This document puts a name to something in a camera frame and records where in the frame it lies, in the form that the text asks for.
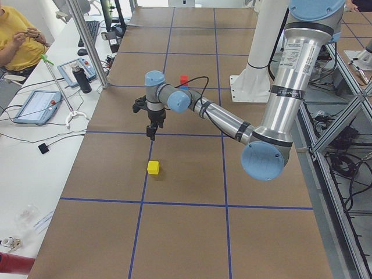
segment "water bottle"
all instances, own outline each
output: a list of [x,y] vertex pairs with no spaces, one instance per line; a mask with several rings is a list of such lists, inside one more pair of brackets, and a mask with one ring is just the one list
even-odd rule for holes
[[89,93],[92,91],[89,79],[85,74],[84,69],[82,69],[77,62],[71,64],[72,73],[74,74],[77,83],[79,84],[83,93]]

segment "keyboard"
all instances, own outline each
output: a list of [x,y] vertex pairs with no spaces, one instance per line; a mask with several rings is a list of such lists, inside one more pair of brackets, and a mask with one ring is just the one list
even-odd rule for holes
[[[95,41],[97,39],[98,30],[99,30],[99,21],[97,20],[89,20],[86,22],[88,26],[89,33],[91,34],[91,38],[93,40],[93,43],[95,44]],[[79,48],[84,46],[83,40],[80,38],[79,43],[77,44]]]

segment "computer mouse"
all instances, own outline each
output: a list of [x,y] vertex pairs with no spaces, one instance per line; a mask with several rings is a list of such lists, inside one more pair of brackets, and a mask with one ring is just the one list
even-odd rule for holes
[[85,48],[80,48],[78,51],[77,51],[77,54],[78,56],[83,56],[83,55],[87,55],[88,52]]

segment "blue joint cap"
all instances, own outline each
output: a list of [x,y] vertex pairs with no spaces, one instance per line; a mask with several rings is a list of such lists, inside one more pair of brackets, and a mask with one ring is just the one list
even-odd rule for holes
[[329,41],[327,43],[327,45],[328,44],[333,44],[334,42],[338,42],[338,40],[340,39],[340,37],[341,37],[341,32],[338,32],[338,33],[333,34],[331,41]]
[[185,92],[176,91],[170,94],[167,105],[171,110],[182,113],[187,110],[190,101],[190,97]]
[[243,150],[241,163],[246,173],[262,181],[277,178],[284,169],[284,159],[280,151],[264,141],[248,144]]
[[299,20],[315,22],[330,17],[343,8],[344,4],[345,0],[291,0],[289,11]]
[[165,81],[165,76],[161,71],[149,71],[145,75],[145,86],[156,86]]

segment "sticker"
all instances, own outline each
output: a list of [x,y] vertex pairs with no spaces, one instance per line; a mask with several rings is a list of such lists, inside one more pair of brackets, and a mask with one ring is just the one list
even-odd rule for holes
[[309,49],[309,53],[307,55],[306,62],[302,67],[299,67],[298,70],[296,69],[296,71],[300,72],[300,70],[302,68],[302,73],[307,75],[307,76],[310,76],[312,74],[312,69],[314,68],[314,65],[315,65],[316,59],[317,59],[317,55],[314,55],[314,54],[319,53],[320,47],[315,46],[315,45],[305,44],[304,49],[306,49],[306,50]]
[[286,69],[296,69],[298,60],[301,55],[302,47],[303,42],[286,44],[283,55],[280,59],[279,67],[283,67]]
[[36,231],[37,234],[40,234],[42,231],[48,228],[52,220],[53,213],[54,213],[54,210],[50,211],[47,215],[45,215],[44,218],[42,218],[36,224],[34,224],[34,230]]
[[303,96],[305,95],[304,90],[299,89],[292,89],[282,86],[273,85],[270,88],[270,92],[277,94],[279,97],[291,97],[295,99],[303,100]]

